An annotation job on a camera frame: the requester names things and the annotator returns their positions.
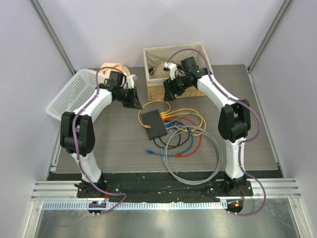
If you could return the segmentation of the black network switch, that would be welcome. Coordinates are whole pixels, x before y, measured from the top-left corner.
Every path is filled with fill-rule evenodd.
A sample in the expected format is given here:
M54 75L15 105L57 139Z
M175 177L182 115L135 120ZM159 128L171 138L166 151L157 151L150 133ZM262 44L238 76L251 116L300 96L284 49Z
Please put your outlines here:
M158 110L143 114L141 114L141 110L139 110L138 121L139 124L145 128L149 140L167 135L167 130Z

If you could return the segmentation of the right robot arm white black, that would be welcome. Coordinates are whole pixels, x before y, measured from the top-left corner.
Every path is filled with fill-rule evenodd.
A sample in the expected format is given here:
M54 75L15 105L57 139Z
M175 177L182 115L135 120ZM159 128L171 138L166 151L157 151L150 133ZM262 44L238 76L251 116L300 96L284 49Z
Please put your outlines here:
M178 75L178 67L171 62L165 62L163 70L169 72L169 78L164 81L165 101L175 100L187 88L195 87L202 91L219 109L218 131L225 140L226 168L224 191L230 196L239 193L246 185L247 176L244 170L244 144L242 141L251 129L250 111L237 103L238 98L226 91L207 68L199 68L194 57L181 61L184 74Z

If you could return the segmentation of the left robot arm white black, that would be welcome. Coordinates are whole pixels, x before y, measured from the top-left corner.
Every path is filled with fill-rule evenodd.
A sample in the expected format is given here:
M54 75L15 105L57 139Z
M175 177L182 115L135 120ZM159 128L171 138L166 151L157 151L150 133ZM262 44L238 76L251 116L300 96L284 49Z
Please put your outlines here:
M102 171L93 153L95 146L94 121L113 101L123 107L142 108L135 81L137 76L112 71L103 83L97 83L92 96L73 112L61 116L60 145L75 159L82 174L82 181L90 183L88 192L95 198L102 197L106 186L101 181Z

